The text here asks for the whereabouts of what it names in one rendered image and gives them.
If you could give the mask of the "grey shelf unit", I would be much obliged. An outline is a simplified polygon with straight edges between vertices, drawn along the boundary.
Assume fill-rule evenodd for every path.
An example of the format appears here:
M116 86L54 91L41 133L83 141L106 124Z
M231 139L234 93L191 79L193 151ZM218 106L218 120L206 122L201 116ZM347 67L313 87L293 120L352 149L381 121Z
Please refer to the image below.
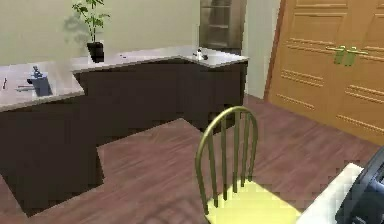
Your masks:
M240 51L246 5L247 0L200 0L199 45Z

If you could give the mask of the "white table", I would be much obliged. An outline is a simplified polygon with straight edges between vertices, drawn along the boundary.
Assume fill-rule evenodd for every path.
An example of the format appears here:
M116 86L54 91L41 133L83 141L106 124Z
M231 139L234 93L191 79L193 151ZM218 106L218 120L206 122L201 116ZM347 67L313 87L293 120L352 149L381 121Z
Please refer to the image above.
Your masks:
M335 215L363 168L349 163L316 197L295 224L337 224Z

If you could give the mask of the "black round appliance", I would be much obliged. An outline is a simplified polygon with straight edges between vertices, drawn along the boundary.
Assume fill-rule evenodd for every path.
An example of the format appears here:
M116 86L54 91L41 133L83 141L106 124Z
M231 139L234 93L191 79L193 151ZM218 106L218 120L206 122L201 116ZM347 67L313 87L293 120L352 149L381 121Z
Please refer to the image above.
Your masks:
M357 176L335 220L336 224L384 224L384 146Z

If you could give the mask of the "olive green wooden chair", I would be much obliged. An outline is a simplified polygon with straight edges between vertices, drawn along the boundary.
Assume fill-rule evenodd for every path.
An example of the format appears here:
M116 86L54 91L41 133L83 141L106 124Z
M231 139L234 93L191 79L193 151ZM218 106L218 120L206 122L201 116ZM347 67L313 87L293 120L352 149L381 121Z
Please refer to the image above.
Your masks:
M295 224L300 212L253 180L258 123L244 106L222 111L205 129L195 173L208 224Z

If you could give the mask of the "orange wooden double door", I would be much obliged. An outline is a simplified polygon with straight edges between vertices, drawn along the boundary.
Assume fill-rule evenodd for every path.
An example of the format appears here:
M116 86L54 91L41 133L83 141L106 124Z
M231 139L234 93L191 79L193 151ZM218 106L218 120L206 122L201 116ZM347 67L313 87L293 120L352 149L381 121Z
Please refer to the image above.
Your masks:
M268 100L384 145L384 0L286 0ZM327 47L356 47L352 66Z

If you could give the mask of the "green house plant black pot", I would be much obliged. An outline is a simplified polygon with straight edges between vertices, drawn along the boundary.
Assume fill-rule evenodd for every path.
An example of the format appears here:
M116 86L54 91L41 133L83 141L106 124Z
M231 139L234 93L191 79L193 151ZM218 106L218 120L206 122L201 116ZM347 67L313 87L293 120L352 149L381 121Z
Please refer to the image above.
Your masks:
M72 9L87 25L91 40L86 46L93 63L101 63L105 60L104 44L96 40L96 31L104 27L105 18L111 17L108 13L98 13L98 6L104 6L104 0L80 0L72 4Z

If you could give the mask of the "dark brown kitchen counter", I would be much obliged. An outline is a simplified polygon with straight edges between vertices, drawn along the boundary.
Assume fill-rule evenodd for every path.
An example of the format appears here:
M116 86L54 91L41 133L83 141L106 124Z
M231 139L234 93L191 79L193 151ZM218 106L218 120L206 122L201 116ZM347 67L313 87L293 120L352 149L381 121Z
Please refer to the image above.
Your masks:
M101 185L97 148L182 118L200 131L242 104L248 59L193 46L0 66L0 176L32 216ZM52 90L16 91L33 67ZM7 86L2 90L4 78Z

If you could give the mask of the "blue grey coffeepot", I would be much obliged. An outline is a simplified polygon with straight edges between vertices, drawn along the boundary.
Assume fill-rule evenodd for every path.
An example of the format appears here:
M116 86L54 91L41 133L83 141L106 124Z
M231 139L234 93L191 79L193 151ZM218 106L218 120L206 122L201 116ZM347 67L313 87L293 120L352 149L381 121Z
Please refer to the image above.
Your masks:
M37 66L33 67L33 72L31 77L27 79L27 82L33 85L36 94L39 97L49 96L52 94L47 74L42 73Z

